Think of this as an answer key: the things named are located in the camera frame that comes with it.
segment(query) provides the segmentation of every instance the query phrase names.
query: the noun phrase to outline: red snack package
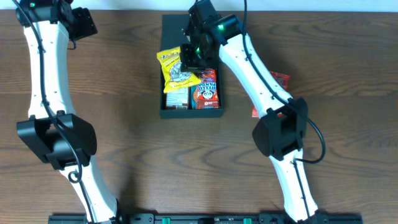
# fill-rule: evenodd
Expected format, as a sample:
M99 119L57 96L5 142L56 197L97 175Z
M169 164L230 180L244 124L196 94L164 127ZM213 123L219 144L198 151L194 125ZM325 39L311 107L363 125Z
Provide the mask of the red snack package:
M192 108L193 109L216 109L220 108L217 95L216 71L206 70L199 74L202 82L192 86Z
M276 82L279 83L283 89L287 90L287 82L289 81L290 76L282 74L282 73L276 73L276 72L270 72L270 73L271 73L272 77L275 78ZM253 110L251 112L251 117L252 118L259 117L259 112L257 111L257 109L255 107L253 107Z

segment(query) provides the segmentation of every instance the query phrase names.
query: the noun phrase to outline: yellow bag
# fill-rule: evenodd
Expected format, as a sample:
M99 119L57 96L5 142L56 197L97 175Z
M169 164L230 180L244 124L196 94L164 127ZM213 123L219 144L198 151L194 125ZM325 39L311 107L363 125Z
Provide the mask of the yellow bag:
M199 84L200 79L192 72L181 72L180 47L163 50L156 54L162 65L164 93Z

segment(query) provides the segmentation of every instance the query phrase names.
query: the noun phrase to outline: wooden table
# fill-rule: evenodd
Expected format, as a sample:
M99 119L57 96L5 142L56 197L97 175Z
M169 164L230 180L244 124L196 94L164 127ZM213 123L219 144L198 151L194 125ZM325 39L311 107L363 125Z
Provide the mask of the wooden table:
M227 67L222 118L159 118L155 54L170 13L93 11L99 33L68 51L73 104L95 127L110 191L127 212L283 210L275 170L251 137L252 103ZM292 76L289 91L306 99L325 135L325 160L305 166L315 201L328 212L360 213L365 223L398 219L397 24L386 13L249 13L260 58ZM14 11L1 11L0 223L83 212L68 181L16 134L30 103L29 63ZM308 130L305 157L314 159L320 144Z

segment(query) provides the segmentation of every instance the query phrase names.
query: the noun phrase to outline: open box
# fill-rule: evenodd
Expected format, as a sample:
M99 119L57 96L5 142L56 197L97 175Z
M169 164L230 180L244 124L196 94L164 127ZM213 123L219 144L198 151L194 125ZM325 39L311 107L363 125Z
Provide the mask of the open box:
M162 40L160 43L160 50L167 50L181 44L189 43L188 39L183 34L183 29L188 24L188 15L163 15L162 17ZM191 94L188 101L187 110L167 110L166 109L166 94L163 93L164 89L164 76L160 70L160 117L162 119L169 118L218 118L224 113L223 105L223 92L221 89L222 79L219 70L219 60L214 61L216 64L216 86L218 99L221 108L218 109L205 109L193 110L191 103Z

